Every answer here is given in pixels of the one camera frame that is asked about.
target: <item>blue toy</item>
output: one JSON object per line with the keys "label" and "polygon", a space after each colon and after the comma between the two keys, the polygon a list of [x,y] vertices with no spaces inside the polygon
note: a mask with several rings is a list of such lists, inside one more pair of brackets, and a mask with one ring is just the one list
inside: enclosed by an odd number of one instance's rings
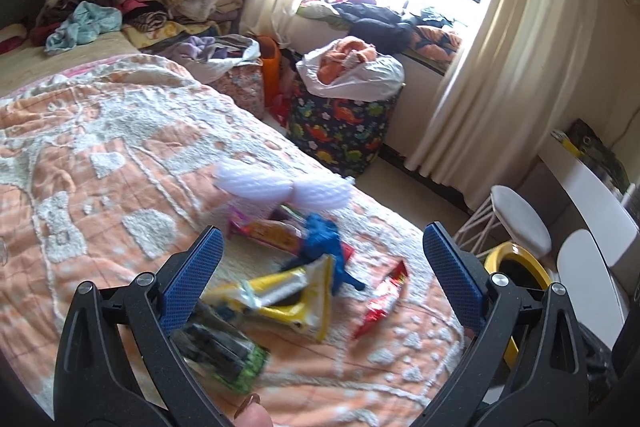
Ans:
{"label": "blue toy", "polygon": [[282,271],[291,270],[319,259],[323,254],[334,256],[334,281],[331,294],[336,295],[342,283],[350,284],[356,290],[362,291],[365,284],[349,275],[344,269],[344,256],[340,245],[338,227],[330,219],[324,219],[319,214],[309,214],[306,217],[306,239],[300,254],[282,267]]}

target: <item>floor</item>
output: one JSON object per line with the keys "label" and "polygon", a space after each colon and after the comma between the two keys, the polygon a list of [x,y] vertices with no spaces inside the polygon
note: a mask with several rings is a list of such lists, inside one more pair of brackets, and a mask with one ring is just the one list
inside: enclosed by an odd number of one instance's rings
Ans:
{"label": "floor", "polygon": [[[262,121],[279,133],[286,133],[270,114],[267,113]],[[356,187],[421,230],[433,221],[439,221],[453,235],[469,217],[380,158],[356,180]]]}

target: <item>orange bedspread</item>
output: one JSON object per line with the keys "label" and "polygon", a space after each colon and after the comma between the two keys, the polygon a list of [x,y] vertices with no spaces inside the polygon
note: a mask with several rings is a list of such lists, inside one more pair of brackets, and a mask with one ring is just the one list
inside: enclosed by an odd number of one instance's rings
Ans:
{"label": "orange bedspread", "polygon": [[[224,229],[230,197],[214,187],[222,158],[322,169],[229,97],[152,55],[45,79],[0,100],[0,122],[0,348],[49,413],[60,331],[79,282],[129,283],[185,250],[205,225]],[[455,367],[462,328],[419,230],[355,188],[351,207],[330,215],[355,249],[348,269],[367,291],[341,290],[324,344],[282,328],[250,330],[271,351],[257,391],[276,425],[404,427]],[[272,273],[284,255],[236,238],[214,277]],[[401,302],[353,343],[370,289],[400,257],[411,277]],[[231,413],[242,397],[216,391],[214,400]]]}

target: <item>fingernail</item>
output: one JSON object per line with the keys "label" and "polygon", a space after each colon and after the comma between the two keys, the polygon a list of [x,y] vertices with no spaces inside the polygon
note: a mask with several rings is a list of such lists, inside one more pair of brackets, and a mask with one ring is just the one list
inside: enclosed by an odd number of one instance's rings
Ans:
{"label": "fingernail", "polygon": [[234,420],[236,418],[238,418],[238,416],[240,416],[244,410],[249,407],[252,403],[260,403],[260,395],[257,393],[251,393],[249,396],[247,396],[244,399],[244,402],[242,402],[240,404],[240,407],[238,407],[238,410],[236,411],[236,414],[234,415]]}

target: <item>blue gripper pad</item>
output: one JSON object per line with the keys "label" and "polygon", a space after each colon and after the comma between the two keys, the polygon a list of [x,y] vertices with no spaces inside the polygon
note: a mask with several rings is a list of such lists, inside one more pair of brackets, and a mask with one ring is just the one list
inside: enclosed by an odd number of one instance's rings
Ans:
{"label": "blue gripper pad", "polygon": [[424,229],[422,248],[460,324],[479,334],[485,324],[482,292],[460,261],[457,247],[431,223]]}
{"label": "blue gripper pad", "polygon": [[218,229],[211,229],[190,248],[190,256],[162,294],[159,319],[164,334],[181,328],[222,259],[225,241]]}

